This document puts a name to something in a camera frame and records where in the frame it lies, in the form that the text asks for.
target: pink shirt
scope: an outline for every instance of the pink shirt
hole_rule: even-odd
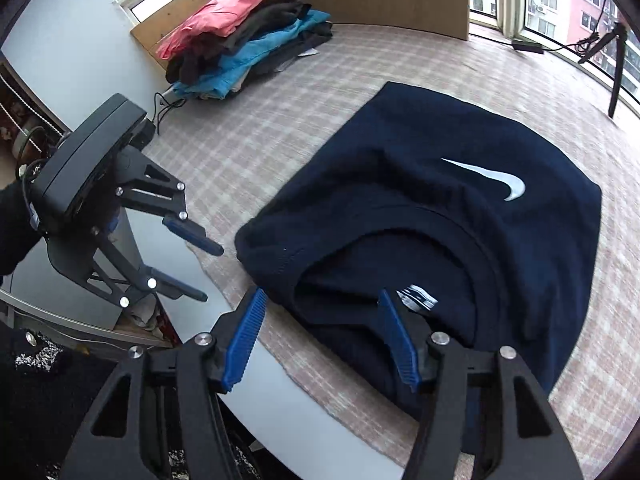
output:
[[[162,39],[156,51],[158,56],[171,59],[189,45],[191,38],[203,32],[227,37],[261,1],[211,0]]]

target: white swoosh logo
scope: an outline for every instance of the white swoosh logo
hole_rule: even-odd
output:
[[[517,197],[522,196],[524,194],[524,190],[526,189],[524,186],[524,182],[521,181],[517,176],[512,175],[510,173],[486,170],[485,168],[480,168],[479,166],[472,166],[471,164],[462,164],[462,162],[456,162],[455,160],[449,160],[448,158],[443,158],[442,160],[446,160],[451,164],[460,166],[460,168],[465,168],[466,170],[475,171],[476,173],[480,173],[482,176],[485,176],[487,178],[492,178],[493,180],[499,180],[500,182],[504,182],[511,189],[510,195],[504,199],[505,202],[515,200],[517,199]]]

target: white wall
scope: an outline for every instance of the white wall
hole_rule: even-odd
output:
[[[32,0],[2,46],[20,78],[71,129],[119,92],[153,113],[168,84],[114,0]]]

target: black sleeve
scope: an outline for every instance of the black sleeve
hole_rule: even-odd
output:
[[[0,190],[0,283],[40,240],[29,225],[20,182]]]

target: navy sweatshirt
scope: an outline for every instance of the navy sweatshirt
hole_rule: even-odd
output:
[[[236,248],[272,300],[419,418],[376,330],[380,290],[413,286],[432,329],[468,348],[513,346],[549,393],[587,312],[600,200],[526,126],[387,83],[238,231]]]

